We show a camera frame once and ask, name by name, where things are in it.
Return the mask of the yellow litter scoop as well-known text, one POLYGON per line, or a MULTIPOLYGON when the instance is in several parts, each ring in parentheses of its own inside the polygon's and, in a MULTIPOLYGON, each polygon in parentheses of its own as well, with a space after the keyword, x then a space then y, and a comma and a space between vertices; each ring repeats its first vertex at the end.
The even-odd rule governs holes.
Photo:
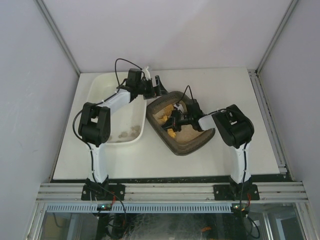
MULTIPOLYGON (((169 104, 163 109, 163 116, 162 116, 162 118, 159 119, 160 122, 162 123, 162 125, 167 121, 168 117, 172 116, 172 113, 174 110, 175 110, 175 108, 174 108, 173 104, 169 104)), ((173 131, 171 129, 169 129, 166 132, 173 139, 176 138, 176 136, 177 136, 176 131, 173 131)))

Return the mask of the dark grey litter box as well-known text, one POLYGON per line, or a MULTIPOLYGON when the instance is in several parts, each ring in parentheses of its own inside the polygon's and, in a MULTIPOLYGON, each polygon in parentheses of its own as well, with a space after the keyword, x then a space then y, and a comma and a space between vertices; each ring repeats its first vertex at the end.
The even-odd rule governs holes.
POLYGON ((194 117, 203 117, 196 99, 181 91, 159 97, 146 108, 146 118, 166 146, 177 156, 189 155, 215 135, 216 129, 201 130, 194 117))

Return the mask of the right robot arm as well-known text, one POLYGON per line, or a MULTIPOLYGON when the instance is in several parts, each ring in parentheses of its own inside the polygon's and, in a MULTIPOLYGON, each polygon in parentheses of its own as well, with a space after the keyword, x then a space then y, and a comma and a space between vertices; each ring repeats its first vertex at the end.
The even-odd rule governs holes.
POLYGON ((238 185, 249 181, 251 174, 248 173, 247 152, 255 133, 252 121, 235 104, 207 114, 196 100, 187 101, 185 106, 186 111, 183 112, 182 106, 175 103, 162 128, 165 131, 180 132, 182 126, 191 125, 198 132, 217 130, 223 142, 234 152, 230 178, 238 185))

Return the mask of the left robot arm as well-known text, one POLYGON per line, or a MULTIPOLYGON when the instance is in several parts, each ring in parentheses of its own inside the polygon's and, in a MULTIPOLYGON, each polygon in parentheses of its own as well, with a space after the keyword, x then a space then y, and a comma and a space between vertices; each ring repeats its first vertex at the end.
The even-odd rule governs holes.
POLYGON ((77 138, 85 143, 91 157, 92 181, 104 183, 109 174, 103 145, 111 135, 111 117, 122 107, 133 102, 138 96, 145 100, 166 95, 160 76, 155 76, 155 85, 147 68, 131 68, 127 78, 116 88, 115 93, 98 103, 86 102, 80 116, 77 138))

